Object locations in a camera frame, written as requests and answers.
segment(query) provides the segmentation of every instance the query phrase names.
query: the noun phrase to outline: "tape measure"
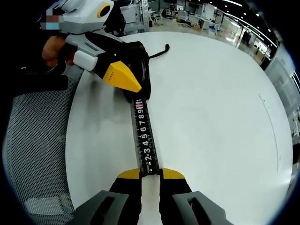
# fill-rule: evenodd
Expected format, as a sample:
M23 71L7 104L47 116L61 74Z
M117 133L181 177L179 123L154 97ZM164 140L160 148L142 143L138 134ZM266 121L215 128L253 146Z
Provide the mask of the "tape measure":
M143 177L160 174L146 100L133 99L131 112L141 174Z

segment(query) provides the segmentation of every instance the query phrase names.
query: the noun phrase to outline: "white table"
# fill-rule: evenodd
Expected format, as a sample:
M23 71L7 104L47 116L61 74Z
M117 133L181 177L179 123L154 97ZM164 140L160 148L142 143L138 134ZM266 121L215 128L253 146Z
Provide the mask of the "white table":
M181 172L232 223L266 224L292 171L288 119L266 74L244 52L207 37L150 32L123 39L143 42L149 55L171 47L150 61L148 107L160 166ZM121 90L83 75L67 127L74 207L136 167L129 103ZM139 224L160 224L159 177L142 182Z

